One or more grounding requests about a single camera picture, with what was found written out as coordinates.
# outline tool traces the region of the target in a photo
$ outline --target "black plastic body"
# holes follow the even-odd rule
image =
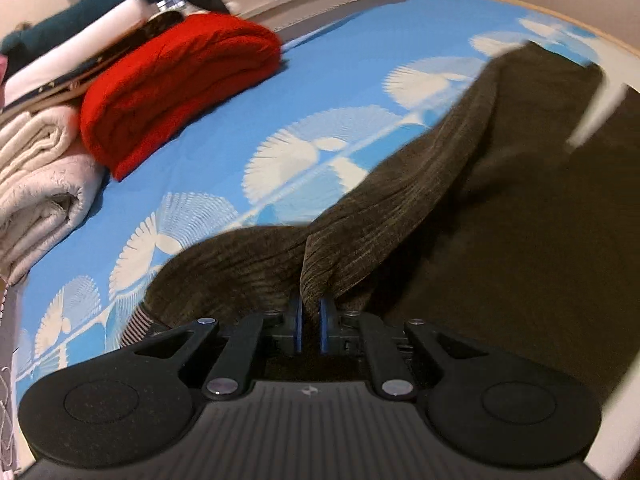
[[[300,348],[301,315],[292,300],[235,327],[194,322],[43,378],[18,412],[38,459],[23,478],[597,478],[583,385],[422,320],[387,327],[324,300],[321,349],[366,376],[256,380]]]

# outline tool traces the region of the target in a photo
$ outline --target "folded blanket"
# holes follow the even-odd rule
[[[80,0],[75,5],[47,18],[28,30],[7,35],[0,43],[0,54],[9,57],[7,77],[24,68],[49,50],[81,32],[113,7],[125,0]],[[162,0],[146,0],[151,3]],[[187,0],[193,5],[215,12],[227,12],[222,0]]]
[[[4,85],[4,106],[75,69],[87,59],[142,27],[158,8],[145,0],[126,0],[86,29],[11,76]]]
[[[16,182],[56,160],[76,140],[79,113],[71,106],[24,112],[0,130],[0,200]]]
[[[0,110],[0,127],[4,127],[22,113],[35,114],[79,98],[86,93],[89,86],[102,72],[121,57],[113,56],[103,59],[102,56],[98,56],[37,90],[28,92],[8,107]]]
[[[0,274],[14,285],[84,220],[104,168],[79,139],[0,198]]]
[[[225,14],[192,14],[104,72],[82,103],[89,152],[121,180],[191,118],[272,75],[280,40]]]

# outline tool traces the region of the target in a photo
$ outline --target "red folded blanket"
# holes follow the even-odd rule
[[[192,14],[104,72],[82,103],[82,140],[122,180],[190,119],[268,78],[280,65],[270,30]]]

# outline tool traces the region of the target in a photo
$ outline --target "white folded blanket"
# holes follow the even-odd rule
[[[158,6],[146,0],[125,0],[85,30],[11,76],[4,85],[4,106],[100,54],[138,30],[156,12]]]
[[[56,160],[79,133],[79,112],[71,106],[24,112],[0,129],[0,199],[20,179]]]
[[[103,176],[78,139],[0,197],[0,274],[9,285],[84,220]]]

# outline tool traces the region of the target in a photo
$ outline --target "dark green garment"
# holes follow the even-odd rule
[[[233,322],[299,289],[312,330],[331,294],[339,308],[423,317],[559,368],[606,398],[640,348],[640,101],[629,90],[570,153],[601,79],[534,44],[492,60],[437,126],[314,222],[185,250],[146,310],[169,326]]]
[[[0,54],[8,56],[5,80],[18,70],[69,40],[125,0],[80,0],[33,28],[12,32],[0,44]],[[156,3],[162,0],[146,0]],[[187,0],[201,9],[228,14],[222,0]]]

